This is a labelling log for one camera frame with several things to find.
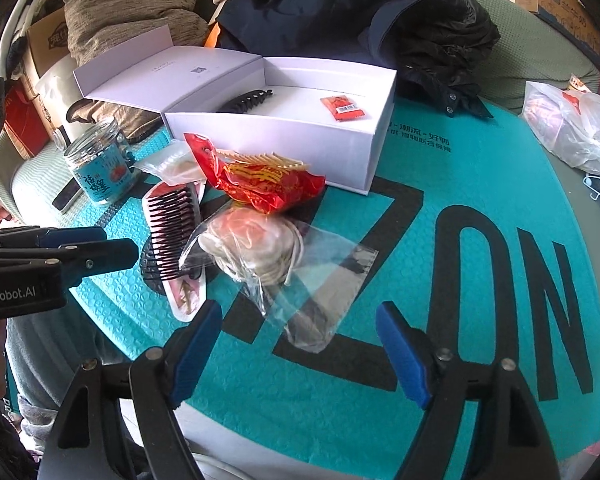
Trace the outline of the pink rose with-love packet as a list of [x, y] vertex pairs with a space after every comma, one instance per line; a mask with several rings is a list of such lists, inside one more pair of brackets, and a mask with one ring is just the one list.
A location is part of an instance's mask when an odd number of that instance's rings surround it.
[[189, 237], [201, 222], [196, 185], [154, 185], [142, 199], [148, 224], [152, 268], [158, 275], [174, 318], [190, 322], [206, 300], [201, 268], [186, 273], [180, 267]]

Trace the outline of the black hair comb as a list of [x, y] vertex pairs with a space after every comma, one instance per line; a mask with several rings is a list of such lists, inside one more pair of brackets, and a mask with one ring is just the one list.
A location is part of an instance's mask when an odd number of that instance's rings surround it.
[[161, 281], [181, 276], [181, 253], [201, 222], [198, 196], [191, 183], [156, 184], [142, 199], [150, 232], [154, 269]]

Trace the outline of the clear bag of white pads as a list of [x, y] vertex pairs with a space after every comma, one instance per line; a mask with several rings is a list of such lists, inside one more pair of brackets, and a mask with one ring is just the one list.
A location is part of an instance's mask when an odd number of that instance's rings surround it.
[[318, 353], [335, 337], [378, 252], [283, 214], [228, 205], [194, 229], [178, 264], [215, 266], [294, 347]]

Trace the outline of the black banana hair clip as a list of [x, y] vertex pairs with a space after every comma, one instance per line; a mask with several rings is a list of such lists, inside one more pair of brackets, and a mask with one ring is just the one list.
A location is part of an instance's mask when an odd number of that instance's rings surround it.
[[274, 92], [271, 89], [250, 90], [225, 102], [218, 109], [218, 112], [227, 114], [245, 114], [263, 104], [271, 96], [274, 96]]

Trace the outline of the orange red snack sachet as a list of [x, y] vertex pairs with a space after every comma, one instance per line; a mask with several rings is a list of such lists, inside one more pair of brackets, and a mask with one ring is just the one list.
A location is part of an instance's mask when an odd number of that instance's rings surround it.
[[326, 96], [321, 98], [321, 103], [337, 122], [350, 122], [365, 116], [365, 113], [347, 96]]

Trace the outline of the glass jar with teal label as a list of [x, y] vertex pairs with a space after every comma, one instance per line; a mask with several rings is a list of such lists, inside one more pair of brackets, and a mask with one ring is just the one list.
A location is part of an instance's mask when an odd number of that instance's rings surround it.
[[113, 203], [134, 184], [134, 154], [113, 117], [91, 125], [65, 149], [64, 159], [94, 204]]

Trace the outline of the red box at left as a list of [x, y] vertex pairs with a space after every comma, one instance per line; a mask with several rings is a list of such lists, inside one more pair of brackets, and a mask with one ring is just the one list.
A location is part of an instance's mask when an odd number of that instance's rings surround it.
[[50, 142], [42, 119], [20, 81], [15, 81], [6, 93], [4, 129], [23, 159], [35, 157]]

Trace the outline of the small clear pad bag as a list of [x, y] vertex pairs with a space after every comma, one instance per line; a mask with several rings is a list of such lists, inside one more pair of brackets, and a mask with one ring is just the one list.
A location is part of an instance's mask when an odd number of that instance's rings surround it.
[[167, 185], [206, 180], [189, 146], [180, 140], [172, 140], [165, 148], [138, 160], [134, 168], [157, 177]]

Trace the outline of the cardboard box at left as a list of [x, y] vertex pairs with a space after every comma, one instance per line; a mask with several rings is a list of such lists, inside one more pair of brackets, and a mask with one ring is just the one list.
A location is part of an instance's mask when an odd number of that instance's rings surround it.
[[26, 33], [24, 70], [31, 80], [40, 79], [55, 63], [69, 54], [68, 27], [63, 8], [32, 24]]

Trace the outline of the red crinkled snack packet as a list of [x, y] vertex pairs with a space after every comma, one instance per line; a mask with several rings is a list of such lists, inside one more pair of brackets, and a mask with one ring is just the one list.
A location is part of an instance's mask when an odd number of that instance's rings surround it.
[[218, 150], [210, 140], [185, 133], [184, 139], [208, 182], [238, 204], [262, 214], [280, 214], [313, 200], [326, 178], [309, 172], [300, 160], [275, 153], [244, 155]]

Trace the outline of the brown striped pillow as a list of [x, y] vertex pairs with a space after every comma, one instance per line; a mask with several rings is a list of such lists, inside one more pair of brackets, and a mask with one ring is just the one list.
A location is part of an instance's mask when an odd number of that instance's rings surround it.
[[196, 0], [62, 0], [68, 50], [82, 66], [126, 40], [166, 26], [176, 46], [199, 47], [209, 26]]

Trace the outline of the open white cardboard box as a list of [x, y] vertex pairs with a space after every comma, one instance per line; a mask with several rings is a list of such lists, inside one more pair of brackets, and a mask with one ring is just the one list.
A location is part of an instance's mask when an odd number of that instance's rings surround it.
[[73, 73], [82, 96], [149, 110], [175, 139], [219, 151], [300, 160], [327, 184], [370, 190], [393, 111], [396, 71], [173, 43], [166, 26], [119, 44]]

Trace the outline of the white plastic shopping bag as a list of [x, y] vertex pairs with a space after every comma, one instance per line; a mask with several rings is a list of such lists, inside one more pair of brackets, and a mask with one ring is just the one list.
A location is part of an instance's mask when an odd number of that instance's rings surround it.
[[528, 81], [521, 118], [542, 147], [571, 168], [600, 176], [600, 96]]

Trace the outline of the dark navy jacket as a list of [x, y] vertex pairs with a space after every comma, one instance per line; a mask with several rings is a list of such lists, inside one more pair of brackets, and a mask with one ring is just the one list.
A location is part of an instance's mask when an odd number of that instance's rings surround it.
[[228, 0], [218, 45], [396, 71], [396, 93], [449, 116], [491, 114], [474, 71], [500, 39], [477, 0]]

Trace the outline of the brown cardboard box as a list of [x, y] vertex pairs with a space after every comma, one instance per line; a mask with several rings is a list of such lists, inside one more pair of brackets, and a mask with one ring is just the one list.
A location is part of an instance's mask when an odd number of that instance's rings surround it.
[[592, 61], [600, 61], [600, 31], [580, 0], [515, 0], [572, 41]]

